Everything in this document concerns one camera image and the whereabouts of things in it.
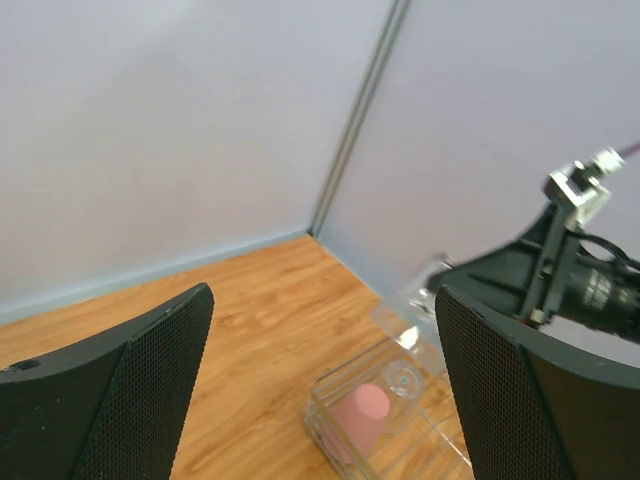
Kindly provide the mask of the clear glass cup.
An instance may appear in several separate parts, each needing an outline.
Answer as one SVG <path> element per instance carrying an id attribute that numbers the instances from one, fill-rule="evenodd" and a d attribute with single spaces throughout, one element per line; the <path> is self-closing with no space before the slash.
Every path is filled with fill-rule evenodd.
<path id="1" fill-rule="evenodd" d="M 421 370 L 407 360 L 389 363 L 381 373 L 382 387 L 393 396 L 405 400 L 418 400 L 426 388 Z"/>
<path id="2" fill-rule="evenodd" d="M 450 257 L 438 253 L 427 259 L 408 283 L 384 297 L 372 320 L 427 372 L 446 369 L 435 312 L 436 294 L 427 288 L 435 274 L 452 267 Z"/>

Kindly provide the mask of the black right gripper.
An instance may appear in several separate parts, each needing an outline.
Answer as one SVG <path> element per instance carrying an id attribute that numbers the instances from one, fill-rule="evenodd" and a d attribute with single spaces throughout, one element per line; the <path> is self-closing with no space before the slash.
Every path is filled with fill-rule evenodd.
<path id="1" fill-rule="evenodd" d="M 549 204 L 511 242 L 431 275 L 427 289 L 459 290 L 540 328 L 556 316 L 639 342 L 639 261 L 593 234 L 568 234 L 569 209 Z"/>

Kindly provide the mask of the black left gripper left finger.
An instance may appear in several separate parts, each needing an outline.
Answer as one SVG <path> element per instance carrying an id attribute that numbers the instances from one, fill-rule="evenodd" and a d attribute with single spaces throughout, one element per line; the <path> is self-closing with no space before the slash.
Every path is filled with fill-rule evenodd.
<path id="1" fill-rule="evenodd" d="M 2 369 L 2 478 L 169 478 L 213 311 L 200 283 Z"/>

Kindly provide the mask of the pink plastic cup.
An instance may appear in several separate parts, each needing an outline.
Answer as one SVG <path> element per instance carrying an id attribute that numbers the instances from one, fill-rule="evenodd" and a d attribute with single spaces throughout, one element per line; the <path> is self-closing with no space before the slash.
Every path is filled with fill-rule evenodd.
<path id="1" fill-rule="evenodd" d="M 383 435 L 389 413 L 386 392 L 372 383 L 354 388 L 332 411 L 343 433 L 364 458 L 372 454 Z"/>

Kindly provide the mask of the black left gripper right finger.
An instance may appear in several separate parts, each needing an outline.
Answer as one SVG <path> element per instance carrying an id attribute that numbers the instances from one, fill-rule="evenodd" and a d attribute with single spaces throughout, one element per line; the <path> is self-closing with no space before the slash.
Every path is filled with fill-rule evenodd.
<path id="1" fill-rule="evenodd" d="M 435 310 L 475 478 L 638 478 L 638 368 L 449 287 Z"/>

